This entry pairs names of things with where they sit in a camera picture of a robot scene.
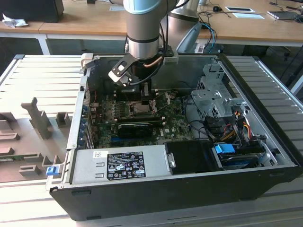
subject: open computer chassis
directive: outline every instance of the open computer chassis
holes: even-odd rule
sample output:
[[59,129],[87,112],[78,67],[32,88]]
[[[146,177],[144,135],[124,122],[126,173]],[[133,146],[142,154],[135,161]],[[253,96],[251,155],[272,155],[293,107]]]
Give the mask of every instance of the open computer chassis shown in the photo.
[[[119,59],[95,56],[95,65],[81,79],[63,180],[50,189],[73,220],[254,200],[302,174],[301,153],[224,55],[180,55],[178,65],[164,65],[152,82],[155,98],[144,110],[129,91],[117,92],[108,81],[107,73]],[[181,80],[189,87],[198,85],[194,90],[175,87]],[[90,98],[93,90],[103,98]],[[153,100],[160,100],[158,106]],[[146,120],[147,112],[153,117]],[[130,122],[136,117],[144,120]],[[199,130],[206,135],[195,129],[195,122],[203,123]],[[220,125],[214,129],[213,123]],[[133,131],[134,125],[144,129]],[[232,141],[226,142],[227,134],[234,136]],[[141,139],[133,140],[134,135]],[[255,143],[259,148],[249,162],[226,164],[234,151],[215,146],[232,143]],[[124,176],[124,168],[140,159],[138,172]]]

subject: white cloth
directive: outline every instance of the white cloth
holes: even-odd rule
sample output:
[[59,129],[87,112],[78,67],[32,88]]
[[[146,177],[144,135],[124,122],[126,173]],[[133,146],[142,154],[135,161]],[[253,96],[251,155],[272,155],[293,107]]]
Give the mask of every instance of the white cloth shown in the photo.
[[28,23],[25,22],[25,20],[23,19],[12,19],[12,18],[9,18],[7,16],[5,16],[4,14],[3,15],[3,20],[2,22],[7,26],[7,27],[22,27],[22,26],[27,26]]

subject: desk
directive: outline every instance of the desk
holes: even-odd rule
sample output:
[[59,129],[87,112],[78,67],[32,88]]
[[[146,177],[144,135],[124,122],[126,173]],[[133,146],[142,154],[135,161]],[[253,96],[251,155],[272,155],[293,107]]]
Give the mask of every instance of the desk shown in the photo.
[[[23,28],[7,28],[0,25],[0,36],[38,39],[43,54],[51,54],[48,39],[80,40],[125,40],[125,12],[109,11],[110,5],[105,2],[87,4],[86,1],[63,0],[64,15],[59,23],[29,22]],[[256,13],[278,11],[276,6],[269,5],[269,0],[212,0],[224,6],[249,7]],[[282,7],[300,6],[299,3],[279,0]],[[213,5],[202,8],[212,10]],[[217,32],[217,44],[250,44],[271,46],[301,46],[303,44],[303,25],[294,21],[275,21],[270,15],[265,19],[236,18],[224,13],[212,14],[211,26]],[[210,37],[208,30],[202,30],[199,42],[206,42]]]
[[[279,7],[270,5],[269,0],[211,0],[211,2],[219,4],[224,12],[229,12],[228,15],[231,17],[228,18],[224,13],[213,13],[209,18],[212,28],[218,35],[216,43],[271,46],[302,46],[303,44],[303,24],[294,21],[275,21],[272,16],[263,15],[267,11],[280,10]],[[286,6],[302,5],[285,0],[279,0],[278,4],[285,10],[289,10]],[[261,14],[264,19],[236,18],[225,6],[251,8],[256,14]],[[208,5],[198,7],[198,10],[212,12],[213,7],[214,5]],[[207,22],[206,16],[201,16],[201,18]],[[201,32],[199,38],[207,37]]]

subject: yellow wire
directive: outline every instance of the yellow wire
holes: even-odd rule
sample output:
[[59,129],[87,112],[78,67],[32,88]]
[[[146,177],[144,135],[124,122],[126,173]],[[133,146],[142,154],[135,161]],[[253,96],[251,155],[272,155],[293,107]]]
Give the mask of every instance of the yellow wire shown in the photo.
[[249,137],[249,135],[250,135],[250,129],[249,129],[248,125],[243,124],[243,126],[247,129],[247,134],[248,134],[248,137]]
[[232,131],[231,133],[229,133],[227,136],[225,136],[225,137],[222,139],[222,141],[228,139],[229,137],[233,136],[234,134],[235,134],[235,130]]

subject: power supply label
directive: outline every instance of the power supply label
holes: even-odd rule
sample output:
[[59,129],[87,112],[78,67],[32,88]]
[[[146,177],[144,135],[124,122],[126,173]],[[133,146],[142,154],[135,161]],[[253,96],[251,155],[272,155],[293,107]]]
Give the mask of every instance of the power supply label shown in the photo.
[[146,177],[143,152],[107,155],[107,178],[110,181]]

